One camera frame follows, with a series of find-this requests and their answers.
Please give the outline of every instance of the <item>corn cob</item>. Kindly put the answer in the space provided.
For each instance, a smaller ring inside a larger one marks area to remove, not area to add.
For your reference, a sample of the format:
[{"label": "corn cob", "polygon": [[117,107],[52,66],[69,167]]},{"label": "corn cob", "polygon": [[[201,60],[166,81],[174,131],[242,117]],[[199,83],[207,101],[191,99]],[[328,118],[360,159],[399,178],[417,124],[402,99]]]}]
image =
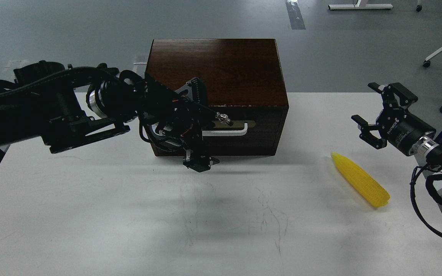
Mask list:
[{"label": "corn cob", "polygon": [[370,175],[347,157],[332,152],[335,166],[344,178],[375,208],[388,203],[390,195]]}]

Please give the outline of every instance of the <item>table surface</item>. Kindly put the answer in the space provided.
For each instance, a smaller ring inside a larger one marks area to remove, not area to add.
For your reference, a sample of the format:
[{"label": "table surface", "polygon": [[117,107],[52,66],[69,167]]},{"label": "table surface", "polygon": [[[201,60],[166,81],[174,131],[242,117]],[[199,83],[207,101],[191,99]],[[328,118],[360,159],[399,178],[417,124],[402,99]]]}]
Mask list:
[{"label": "table surface", "polygon": [[[372,149],[350,119],[373,121],[379,95],[288,97],[276,156],[223,157],[201,174],[154,157],[134,131],[57,155],[40,138],[12,145],[0,165],[0,274],[442,274],[442,239],[410,204],[414,158]],[[381,183],[388,205],[360,197],[332,151]],[[423,185],[417,202],[442,231]]]}]

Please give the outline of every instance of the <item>white drawer handle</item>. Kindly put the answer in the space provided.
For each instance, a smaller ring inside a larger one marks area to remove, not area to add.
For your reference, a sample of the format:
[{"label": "white drawer handle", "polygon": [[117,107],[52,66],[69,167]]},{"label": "white drawer handle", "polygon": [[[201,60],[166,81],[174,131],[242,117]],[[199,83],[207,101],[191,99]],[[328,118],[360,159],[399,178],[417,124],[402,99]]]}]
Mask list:
[{"label": "white drawer handle", "polygon": [[249,130],[249,124],[244,123],[242,130],[203,130],[202,136],[244,136]]}]

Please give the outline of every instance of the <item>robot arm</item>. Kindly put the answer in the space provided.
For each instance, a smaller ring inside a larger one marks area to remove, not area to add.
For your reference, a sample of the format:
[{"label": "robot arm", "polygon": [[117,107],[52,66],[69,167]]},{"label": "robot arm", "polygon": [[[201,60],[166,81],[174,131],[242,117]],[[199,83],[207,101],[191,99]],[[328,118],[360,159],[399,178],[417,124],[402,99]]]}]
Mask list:
[{"label": "robot arm", "polygon": [[[419,212],[414,190],[414,185],[423,171],[435,173],[426,178],[425,187],[435,202],[442,205],[442,197],[434,187],[435,181],[442,181],[442,173],[439,173],[442,171],[442,131],[434,138],[436,130],[409,112],[408,108],[418,98],[402,84],[394,83],[384,86],[373,82],[368,86],[381,94],[383,110],[373,125],[368,124],[359,115],[351,117],[361,130],[359,137],[376,149],[386,147],[388,142],[406,156],[421,155],[425,157],[427,164],[417,167],[412,174],[410,182],[412,206],[426,227],[442,237],[442,233],[429,225]],[[378,131],[380,137],[377,138],[370,131]]]},{"label": "robot arm", "polygon": [[[0,146],[41,136],[52,153],[63,152],[126,133],[130,128],[124,123],[138,118],[143,140],[167,151],[184,149],[184,165],[202,172],[219,162],[207,154],[202,128],[213,127],[212,120],[232,125],[226,115],[207,107],[205,86],[197,78],[188,82],[189,98],[149,75],[119,73],[105,63],[65,69],[40,61],[14,72],[15,83],[0,80]],[[76,99],[74,89],[85,85],[88,108],[99,119],[86,116]]]}]

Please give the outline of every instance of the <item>wooden box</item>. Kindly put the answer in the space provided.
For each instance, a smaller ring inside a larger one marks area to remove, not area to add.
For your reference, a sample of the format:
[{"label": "wooden box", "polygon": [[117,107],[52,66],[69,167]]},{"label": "wooden box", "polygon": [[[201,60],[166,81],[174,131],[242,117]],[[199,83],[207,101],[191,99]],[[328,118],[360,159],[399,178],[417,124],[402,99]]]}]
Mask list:
[{"label": "wooden box", "polygon": [[289,109],[275,39],[155,39],[146,72],[173,90],[199,77],[209,107],[255,121],[244,136],[205,136],[210,155],[275,155]]}]

